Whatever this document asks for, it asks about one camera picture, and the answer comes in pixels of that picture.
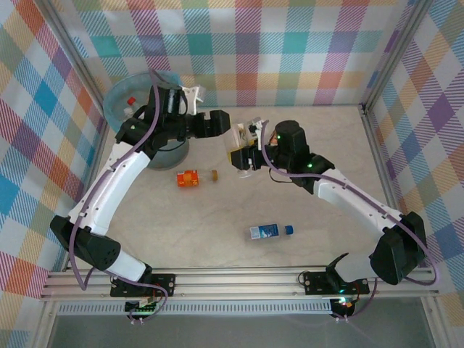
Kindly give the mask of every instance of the vent grille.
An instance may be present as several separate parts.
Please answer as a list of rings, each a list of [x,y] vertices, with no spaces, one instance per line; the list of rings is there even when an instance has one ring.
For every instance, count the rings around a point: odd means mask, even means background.
[[[58,315],[124,315],[122,301],[63,302]],[[328,314],[329,299],[275,301],[171,301],[162,309],[163,315],[272,315]],[[150,314],[138,311],[137,314]]]

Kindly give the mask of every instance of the white marble surface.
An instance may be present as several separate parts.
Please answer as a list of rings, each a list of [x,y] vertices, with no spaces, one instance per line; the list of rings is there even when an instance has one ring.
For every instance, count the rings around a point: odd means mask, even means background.
[[[298,121],[312,152],[325,156],[348,179],[385,201],[356,107],[225,111],[238,121],[269,119],[271,129],[281,120]],[[103,162],[113,137],[110,132]],[[175,172],[186,169],[216,169],[219,181],[178,188]],[[249,227],[270,223],[293,225],[294,235],[250,239]],[[352,217],[302,188],[272,182],[266,169],[240,179],[228,163],[221,137],[191,139],[190,152],[177,168],[145,169],[117,209],[108,236],[154,268],[325,265],[368,243],[367,231]]]

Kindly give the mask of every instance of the blue cap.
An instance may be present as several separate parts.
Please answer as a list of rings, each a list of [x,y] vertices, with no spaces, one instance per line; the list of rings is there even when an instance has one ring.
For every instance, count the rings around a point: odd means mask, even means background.
[[[285,226],[285,234],[293,234],[293,226]]]

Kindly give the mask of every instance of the red cap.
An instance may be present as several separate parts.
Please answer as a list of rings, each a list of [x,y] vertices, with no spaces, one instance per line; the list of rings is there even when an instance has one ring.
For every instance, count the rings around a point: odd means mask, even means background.
[[[131,98],[128,99],[128,104],[132,105],[133,103],[136,102],[136,99],[132,96]]]

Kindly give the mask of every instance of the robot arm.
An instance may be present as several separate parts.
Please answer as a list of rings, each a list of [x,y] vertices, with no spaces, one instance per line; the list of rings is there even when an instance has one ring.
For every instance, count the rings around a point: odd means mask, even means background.
[[[268,165],[261,151],[264,147],[273,166],[297,174],[291,177],[297,186],[355,216],[375,242],[375,248],[343,254],[326,268],[326,277],[333,289],[339,290],[358,279],[373,277],[396,285],[417,267],[425,257],[423,250],[387,216],[406,225],[426,243],[419,215],[414,212],[403,215],[386,207],[351,183],[333,163],[311,153],[305,132],[296,121],[277,124],[273,144],[260,143],[260,122],[249,126],[249,132],[255,134],[254,143],[231,152],[232,165],[239,170],[259,170]]]
[[[152,269],[124,252],[120,244],[107,237],[106,233],[132,182],[157,151],[167,145],[168,140],[209,138],[219,136],[230,128],[229,115],[222,110],[211,111],[209,120],[205,120],[204,113],[196,113],[196,102],[202,100],[203,88],[184,88],[165,82],[158,83],[155,88],[159,94],[159,117],[149,137],[141,145],[138,144],[154,122],[156,103],[153,88],[148,104],[122,124],[111,155],[88,192],[67,217],[55,216],[50,224],[66,250],[69,251],[71,234],[75,229],[76,257],[98,270],[107,270],[129,281],[149,277]],[[117,164],[136,144],[139,148]]]

